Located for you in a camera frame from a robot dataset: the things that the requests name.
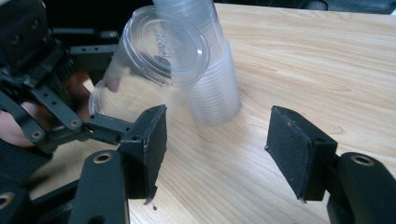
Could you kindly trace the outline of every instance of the transparent cup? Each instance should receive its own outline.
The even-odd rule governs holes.
[[[168,13],[178,12],[205,37],[210,62],[204,76],[193,87],[188,102],[195,119],[217,125],[234,118],[241,106],[231,47],[223,35],[212,0],[153,0]]]
[[[104,78],[94,88],[90,112],[135,121],[155,105],[167,122],[209,63],[205,38],[177,13],[141,7],[125,25]]]

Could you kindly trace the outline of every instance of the wood grain surface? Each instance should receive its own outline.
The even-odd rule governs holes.
[[[217,5],[230,40],[240,113],[219,126],[184,104],[168,129],[153,203],[130,201],[133,223],[329,223],[323,202],[301,203],[264,151],[271,107],[295,110],[339,144],[396,176],[396,17]],[[33,197],[77,179],[83,159],[114,148],[61,146],[35,174]]]

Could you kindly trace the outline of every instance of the robotic hand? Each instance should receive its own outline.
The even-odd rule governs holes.
[[[35,150],[21,152],[23,157],[16,151],[1,151],[0,222],[128,222],[126,200],[150,200],[156,192],[166,150],[166,107],[148,108],[135,122],[90,115],[86,109],[89,93],[81,83],[88,77],[96,83],[103,77],[118,33],[50,30],[41,1],[1,4],[0,137],[19,147],[35,146]],[[26,175],[13,164],[42,162],[57,146],[89,138],[120,146],[87,158],[79,181],[34,201],[22,183],[12,182],[16,173]]]

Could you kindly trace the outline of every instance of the light wooden tabletop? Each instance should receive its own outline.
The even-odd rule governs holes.
[[[242,107],[220,126],[187,105],[168,131],[153,204],[130,201],[133,223],[329,223],[323,202],[296,200],[264,151],[271,107],[295,110],[339,144],[396,176],[396,17],[217,5],[231,42]],[[78,178],[83,159],[110,148],[61,146],[35,177],[37,197]]]

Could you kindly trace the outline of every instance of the bolt hole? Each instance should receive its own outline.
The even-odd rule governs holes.
[[[35,131],[35,132],[33,132],[33,133],[32,133],[32,137],[33,137],[34,139],[37,139],[37,138],[41,137],[41,132],[40,132],[40,131]]]
[[[73,127],[78,125],[78,120],[73,119],[72,122],[70,123]]]
[[[139,140],[140,140],[140,136],[133,136],[133,137],[132,137],[132,140],[133,140],[133,141],[139,141]]]
[[[105,163],[111,160],[113,156],[109,153],[102,153],[100,155],[97,155],[95,158],[93,158],[93,162],[95,163]]]
[[[351,157],[351,159],[360,165],[365,165],[365,166],[374,165],[374,162],[370,158],[364,156],[354,155]]]
[[[92,217],[88,224],[103,224],[105,223],[105,218],[102,216]]]

